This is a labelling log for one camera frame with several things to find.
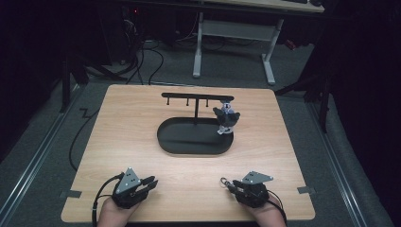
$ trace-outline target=cable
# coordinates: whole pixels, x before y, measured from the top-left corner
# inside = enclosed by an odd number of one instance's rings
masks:
[[[144,81],[142,80],[142,76],[139,73],[139,69],[142,67],[142,64],[144,63],[144,48],[142,46],[141,48],[141,53],[142,53],[142,59],[141,59],[141,63],[139,65],[136,66],[136,70],[135,72],[132,73],[132,75],[130,76],[130,78],[127,80],[126,84],[129,84],[133,78],[133,76],[135,76],[136,73],[138,73],[138,78],[141,81],[141,84],[144,85]]]
[[[124,173],[122,172],[122,173],[120,173],[120,174],[118,174],[118,175],[116,175],[116,176],[113,176],[112,178],[110,178],[109,180],[107,180],[107,182],[106,183],[104,183],[101,187],[100,187],[100,189],[99,189],[99,191],[97,192],[97,195],[96,195],[96,197],[95,197],[95,201],[94,201],[94,206],[92,207],[92,226],[93,227],[96,227],[97,226],[97,220],[96,220],[96,218],[97,218],[97,200],[100,198],[100,197],[103,197],[103,196],[100,196],[100,193],[103,191],[103,189],[104,189],[104,187],[107,185],[107,184],[109,184],[110,182],[112,182],[112,181],[114,181],[114,180],[120,180],[121,181],[121,179],[123,179],[123,177],[124,177]]]
[[[286,215],[286,212],[284,211],[283,203],[281,203],[280,198],[279,198],[274,192],[272,192],[272,191],[270,191],[270,190],[268,190],[268,192],[270,192],[271,194],[273,194],[274,197],[275,197],[277,200],[279,200],[280,206],[281,206],[281,207],[280,207],[279,205],[277,205],[275,202],[269,201],[269,199],[266,200],[265,198],[261,198],[261,197],[259,197],[258,195],[254,194],[252,191],[249,191],[249,193],[250,193],[251,195],[257,197],[258,199],[260,199],[260,200],[262,200],[262,201],[265,201],[265,202],[267,202],[267,203],[273,205],[273,206],[280,212],[281,216],[283,217],[284,223],[285,223],[286,226],[287,226],[287,215]]]
[[[193,37],[196,37],[195,35],[192,35],[192,33],[194,32],[195,27],[197,26],[198,17],[199,17],[199,13],[197,12],[197,15],[195,15],[195,22],[194,22],[194,25],[192,26],[191,31],[184,38],[182,38],[180,40],[176,40],[176,43],[179,42],[179,41],[184,41],[184,40],[192,39]]]
[[[156,50],[153,50],[153,49],[145,49],[145,50],[153,51],[153,52],[155,52],[156,54],[160,55],[160,57],[162,58],[162,62],[160,62],[159,67],[157,67],[157,69],[156,69],[156,70],[150,75],[150,77],[149,77],[148,85],[150,85],[151,79],[152,79],[153,76],[157,73],[157,71],[159,71],[159,69],[162,67],[163,63],[165,62],[165,58],[163,58],[163,55],[162,55],[160,52],[156,51]]]
[[[69,153],[68,153],[68,159],[69,159],[69,161],[70,161],[71,167],[72,167],[76,172],[78,171],[78,168],[74,165],[73,159],[72,159],[72,151],[73,151],[74,145],[75,145],[75,143],[77,142],[77,139],[78,139],[80,133],[82,132],[83,128],[84,128],[84,127],[86,126],[86,124],[88,124],[88,122],[99,112],[99,110],[100,110],[100,109],[98,109],[98,110],[95,111],[92,115],[90,115],[89,117],[87,117],[85,123],[83,123],[83,125],[80,127],[80,129],[78,130],[77,134],[76,134],[75,137],[74,137],[73,142],[71,143],[70,150],[69,150]]]

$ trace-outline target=black cable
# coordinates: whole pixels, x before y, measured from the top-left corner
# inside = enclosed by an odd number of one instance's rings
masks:
[[[100,196],[101,192],[103,191],[104,187],[105,187],[107,184],[109,184],[110,182],[112,182],[112,181],[114,181],[114,180],[117,180],[117,179],[119,179],[119,180],[123,179],[124,175],[125,175],[125,173],[120,173],[119,175],[113,176],[112,178],[110,178],[109,180],[107,180],[107,182],[104,183],[104,184],[100,187],[99,191],[97,192],[97,195],[96,195],[95,201],[94,201],[94,206],[92,207],[92,226],[93,226],[93,227],[96,227],[96,226],[97,226],[97,220],[96,220],[96,219],[97,219],[97,211],[96,211],[96,210],[97,210],[97,200],[98,200],[100,197],[103,197],[103,196]]]
[[[279,205],[277,205],[275,202],[266,200],[265,198],[261,198],[261,197],[259,197],[258,195],[254,194],[252,191],[249,191],[249,193],[250,193],[251,195],[257,197],[258,199],[260,199],[260,200],[262,200],[262,201],[265,201],[265,202],[267,202],[267,203],[273,205],[273,206],[280,212],[281,216],[283,217],[284,223],[285,223],[286,226],[287,226],[287,215],[286,215],[286,212],[284,211],[283,203],[281,203],[280,198],[279,198],[275,193],[273,193],[273,192],[270,191],[270,190],[268,190],[268,192],[271,192],[271,193],[277,198],[277,200],[279,200],[281,207],[280,207]]]
[[[92,115],[90,115],[90,116],[86,119],[85,123],[83,123],[83,125],[80,127],[80,129],[78,130],[77,134],[76,134],[75,137],[74,137],[73,142],[71,143],[70,150],[69,150],[69,153],[68,153],[68,159],[69,159],[69,161],[70,161],[71,167],[72,167],[76,172],[78,171],[78,169],[77,169],[77,167],[73,164],[73,159],[72,159],[73,147],[74,147],[75,143],[77,142],[77,139],[78,139],[80,133],[82,132],[83,128],[84,128],[84,127],[86,126],[86,124],[88,124],[88,122],[99,112],[99,110],[100,110],[100,109],[98,109],[97,111],[95,111]]]
[[[156,54],[160,55],[160,57],[162,58],[162,62],[160,62],[159,67],[157,67],[157,69],[156,69],[156,70],[150,75],[150,77],[149,77],[148,85],[150,85],[151,79],[152,79],[153,76],[157,73],[157,71],[159,71],[159,69],[162,67],[163,63],[165,62],[165,58],[163,58],[163,55],[162,55],[160,52],[156,51],[156,50],[153,50],[153,49],[145,49],[145,50],[153,51],[153,52],[155,52]]]
[[[138,73],[138,78],[141,81],[141,84],[144,85],[144,81],[142,80],[142,76],[139,73],[139,69],[142,67],[142,64],[144,63],[144,48],[142,46],[141,48],[141,53],[142,53],[142,59],[139,65],[136,66],[136,70],[135,72],[132,73],[132,75],[130,76],[130,78],[127,80],[126,84],[129,84],[133,78],[133,76],[135,76],[136,73]]]

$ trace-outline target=wooden board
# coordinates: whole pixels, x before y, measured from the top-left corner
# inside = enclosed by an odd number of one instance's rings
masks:
[[[218,156],[172,155],[162,150],[156,132],[170,117],[193,116],[195,101],[170,99],[161,93],[234,96],[241,113],[235,138]],[[199,117],[215,117],[218,101],[200,101]],[[274,92],[268,89],[112,85],[104,98],[72,190],[61,214],[66,222],[90,222],[96,193],[112,176],[132,167],[140,178],[159,180],[131,221],[242,221],[253,218],[220,183],[240,180],[250,170],[270,175],[265,183],[283,201],[288,219],[312,219],[313,205],[305,186]],[[105,188],[111,194],[117,182]]]

